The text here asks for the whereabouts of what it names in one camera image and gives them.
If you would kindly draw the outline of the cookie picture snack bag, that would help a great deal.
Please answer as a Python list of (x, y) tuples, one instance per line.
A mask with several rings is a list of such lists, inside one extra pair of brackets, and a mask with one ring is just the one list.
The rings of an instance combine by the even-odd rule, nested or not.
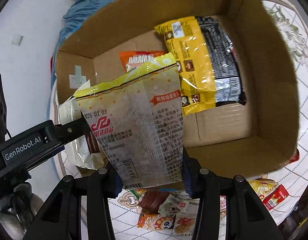
[(192, 236), (196, 223), (195, 214), (178, 213), (175, 216), (173, 235), (175, 236)]

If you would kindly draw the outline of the red small snack packet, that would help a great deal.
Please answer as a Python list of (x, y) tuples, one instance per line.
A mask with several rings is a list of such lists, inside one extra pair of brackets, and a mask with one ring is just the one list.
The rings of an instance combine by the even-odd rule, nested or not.
[(283, 185), (279, 185), (272, 193), (264, 198), (263, 204), (266, 209), (270, 211), (283, 202), (288, 196), (289, 193), (285, 187)]

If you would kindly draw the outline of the red triangular snack packet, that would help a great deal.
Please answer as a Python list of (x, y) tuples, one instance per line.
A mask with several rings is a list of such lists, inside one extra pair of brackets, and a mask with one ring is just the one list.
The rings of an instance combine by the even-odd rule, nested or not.
[(295, 153), (293, 154), (293, 157), (290, 159), (289, 163), (291, 164), (293, 162), (296, 162), (296, 161), (299, 160), (299, 158), (300, 158), (299, 150), (296, 149)]

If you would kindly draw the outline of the white wall socket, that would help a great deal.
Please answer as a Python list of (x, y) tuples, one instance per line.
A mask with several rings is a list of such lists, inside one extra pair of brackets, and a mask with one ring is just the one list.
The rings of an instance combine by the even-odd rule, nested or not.
[(23, 36), (22, 35), (19, 35), (19, 34), (15, 34), (13, 37), (12, 37), (12, 40), (11, 40), (11, 43), (15, 46), (20, 46), (21, 43), (22, 43), (22, 40), (23, 40)]

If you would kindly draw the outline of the panda cookie snack bag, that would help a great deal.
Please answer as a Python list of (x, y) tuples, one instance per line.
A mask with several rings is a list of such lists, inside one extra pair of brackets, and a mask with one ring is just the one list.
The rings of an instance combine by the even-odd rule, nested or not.
[(175, 215), (142, 214), (139, 216), (137, 227), (151, 231), (163, 231), (173, 228)]

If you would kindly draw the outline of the orange crispy snack bag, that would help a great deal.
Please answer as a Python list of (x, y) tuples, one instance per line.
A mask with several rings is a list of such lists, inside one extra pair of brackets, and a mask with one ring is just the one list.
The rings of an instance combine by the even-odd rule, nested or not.
[(164, 54), (164, 51), (121, 51), (119, 58), (124, 71), (127, 73), (131, 69)]

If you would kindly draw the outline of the floral patterned tablecloth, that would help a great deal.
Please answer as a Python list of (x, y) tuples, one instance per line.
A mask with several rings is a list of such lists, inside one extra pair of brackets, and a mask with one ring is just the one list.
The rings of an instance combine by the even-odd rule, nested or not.
[(154, 27), (184, 16), (213, 16), (234, 42), (247, 103), (184, 117), (184, 146), (215, 174), (269, 174), (292, 196), (273, 211), (289, 213), (308, 178), (308, 154), (288, 164), (299, 136), (308, 139), (308, 27), (285, 0), (117, 0), (70, 34), (56, 55), (57, 95), (74, 94), (74, 67), (91, 83), (123, 74), (119, 50), (161, 50)]

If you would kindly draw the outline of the blue bed sheet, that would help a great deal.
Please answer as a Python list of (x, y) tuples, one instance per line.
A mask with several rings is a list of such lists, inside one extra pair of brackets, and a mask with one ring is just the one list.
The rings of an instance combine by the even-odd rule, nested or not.
[(74, 4), (69, 8), (63, 19), (65, 20), (65, 26), (61, 29), (59, 39), (57, 41), (53, 58), (51, 61), (51, 85), (56, 81), (56, 53), (59, 48), (65, 42), (65, 40), (75, 31), (82, 26), (83, 22), (95, 14), (99, 9), (105, 5), (112, 3), (116, 0), (74, 0)]

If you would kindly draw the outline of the yellow chocolate snack bag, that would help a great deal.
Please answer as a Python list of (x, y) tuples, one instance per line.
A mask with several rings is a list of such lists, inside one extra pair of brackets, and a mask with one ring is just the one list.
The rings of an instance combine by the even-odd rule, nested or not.
[(183, 114), (216, 107), (215, 75), (197, 18), (171, 20), (155, 26), (155, 31), (164, 37), (166, 48), (178, 65)]

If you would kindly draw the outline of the black snack bag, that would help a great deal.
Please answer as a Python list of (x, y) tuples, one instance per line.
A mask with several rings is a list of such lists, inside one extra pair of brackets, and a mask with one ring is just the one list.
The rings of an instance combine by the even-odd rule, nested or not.
[(232, 40), (216, 19), (197, 16), (196, 20), (211, 59), (216, 87), (216, 106), (230, 103), (239, 103), (244, 106), (247, 98)]

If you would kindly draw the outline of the pale green snack packet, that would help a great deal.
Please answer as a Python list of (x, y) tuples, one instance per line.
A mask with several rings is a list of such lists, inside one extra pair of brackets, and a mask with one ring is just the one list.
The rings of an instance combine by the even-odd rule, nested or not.
[(188, 205), (188, 200), (179, 199), (169, 194), (166, 200), (160, 205), (158, 213), (162, 216), (184, 213)]

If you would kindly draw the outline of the egg biscuit snack bag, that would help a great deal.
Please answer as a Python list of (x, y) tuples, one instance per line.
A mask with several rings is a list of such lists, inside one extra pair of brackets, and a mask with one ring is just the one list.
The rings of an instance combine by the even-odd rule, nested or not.
[(182, 180), (183, 110), (171, 53), (74, 97), (124, 187), (149, 188)]

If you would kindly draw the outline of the white silver snack bag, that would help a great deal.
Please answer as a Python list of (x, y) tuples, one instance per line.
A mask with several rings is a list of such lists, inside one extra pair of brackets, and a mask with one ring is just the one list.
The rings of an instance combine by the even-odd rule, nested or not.
[[(60, 124), (62, 125), (82, 117), (81, 109), (73, 95), (64, 103), (61, 103), (58, 110)], [(98, 170), (104, 167), (105, 155), (91, 132), (66, 144), (65, 152), (69, 162), (80, 168)]]

